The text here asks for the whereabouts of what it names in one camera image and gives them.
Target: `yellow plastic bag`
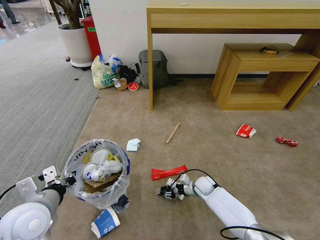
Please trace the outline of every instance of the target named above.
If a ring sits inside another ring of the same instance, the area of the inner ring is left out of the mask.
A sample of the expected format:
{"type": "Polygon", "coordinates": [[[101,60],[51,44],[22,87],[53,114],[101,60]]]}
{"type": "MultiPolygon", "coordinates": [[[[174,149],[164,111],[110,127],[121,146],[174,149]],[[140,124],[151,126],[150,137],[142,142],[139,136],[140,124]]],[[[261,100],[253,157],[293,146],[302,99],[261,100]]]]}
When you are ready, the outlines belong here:
{"type": "Polygon", "coordinates": [[[100,61],[99,55],[94,59],[91,66],[91,71],[93,85],[98,89],[114,86],[112,79],[119,78],[119,75],[114,73],[110,66],[104,65],[103,62],[100,61]]]}

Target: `trash bin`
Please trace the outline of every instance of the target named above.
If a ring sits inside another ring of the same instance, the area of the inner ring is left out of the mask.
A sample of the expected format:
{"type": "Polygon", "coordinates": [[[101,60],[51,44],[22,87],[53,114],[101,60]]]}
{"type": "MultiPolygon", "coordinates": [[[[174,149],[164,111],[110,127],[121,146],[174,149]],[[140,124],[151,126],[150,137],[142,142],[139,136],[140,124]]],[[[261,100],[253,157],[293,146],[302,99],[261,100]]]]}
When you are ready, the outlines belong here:
{"type": "Polygon", "coordinates": [[[99,45],[96,28],[94,26],[93,18],[92,16],[90,16],[83,19],[81,22],[83,23],[84,28],[86,30],[86,35],[89,42],[92,59],[95,59],[97,55],[101,54],[101,49],[99,45]]]}
{"type": "Polygon", "coordinates": [[[93,139],[86,142],[75,150],[67,160],[64,168],[64,175],[76,171],[76,183],[70,186],[67,191],[72,196],[82,201],[86,201],[98,209],[110,208],[111,205],[118,203],[122,195],[127,194],[129,186],[130,160],[125,151],[115,142],[105,139],[93,139]],[[87,193],[84,191],[82,172],[85,164],[89,160],[91,153],[97,149],[108,149],[123,164],[123,170],[118,180],[110,187],[101,192],[87,193]]]}

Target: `gray carpet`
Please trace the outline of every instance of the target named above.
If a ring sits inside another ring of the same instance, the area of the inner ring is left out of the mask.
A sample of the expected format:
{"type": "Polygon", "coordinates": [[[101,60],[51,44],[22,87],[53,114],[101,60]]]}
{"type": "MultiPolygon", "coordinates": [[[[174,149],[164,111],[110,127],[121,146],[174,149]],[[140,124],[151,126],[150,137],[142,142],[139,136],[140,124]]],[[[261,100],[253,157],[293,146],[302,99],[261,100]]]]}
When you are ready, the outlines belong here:
{"type": "MultiPolygon", "coordinates": [[[[0,46],[0,192],[51,165],[62,170],[99,95],[91,71],[65,61],[56,26],[0,46]]],[[[12,190],[0,214],[15,199],[12,190]]]]}

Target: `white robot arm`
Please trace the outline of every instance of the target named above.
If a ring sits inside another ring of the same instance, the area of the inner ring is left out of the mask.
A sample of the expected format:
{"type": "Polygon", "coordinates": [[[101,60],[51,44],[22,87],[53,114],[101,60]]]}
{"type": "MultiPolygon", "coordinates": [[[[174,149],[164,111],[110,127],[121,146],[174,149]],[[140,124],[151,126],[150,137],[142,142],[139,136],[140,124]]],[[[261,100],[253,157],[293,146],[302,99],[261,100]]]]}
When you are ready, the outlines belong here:
{"type": "Polygon", "coordinates": [[[50,237],[50,230],[57,220],[58,205],[66,188],[76,184],[76,179],[72,174],[58,179],[54,166],[42,173],[40,177],[28,177],[16,183],[26,203],[11,209],[1,218],[1,240],[46,240],[50,237]],[[37,193],[41,189],[41,181],[46,185],[37,193]]]}
{"type": "Polygon", "coordinates": [[[181,200],[184,196],[199,196],[226,226],[220,231],[224,238],[294,240],[283,232],[268,231],[262,228],[253,213],[227,190],[220,187],[210,176],[200,177],[193,183],[186,174],[181,174],[180,183],[169,179],[166,186],[159,188],[158,194],[168,199],[178,197],[181,200]],[[224,236],[225,230],[230,230],[235,238],[224,236]]]}

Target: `wooden stick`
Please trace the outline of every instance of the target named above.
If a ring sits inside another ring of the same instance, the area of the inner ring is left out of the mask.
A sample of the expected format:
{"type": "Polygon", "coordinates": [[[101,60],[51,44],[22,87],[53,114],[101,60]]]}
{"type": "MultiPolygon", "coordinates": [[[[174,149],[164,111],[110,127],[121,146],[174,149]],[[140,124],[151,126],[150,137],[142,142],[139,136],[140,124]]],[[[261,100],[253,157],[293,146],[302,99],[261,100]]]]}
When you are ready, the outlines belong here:
{"type": "Polygon", "coordinates": [[[174,130],[172,131],[172,133],[170,134],[170,136],[166,140],[166,142],[165,142],[166,145],[168,145],[170,139],[172,138],[172,136],[174,135],[174,133],[176,132],[176,130],[178,129],[179,126],[180,126],[180,122],[177,123],[176,127],[174,128],[174,130]]]}

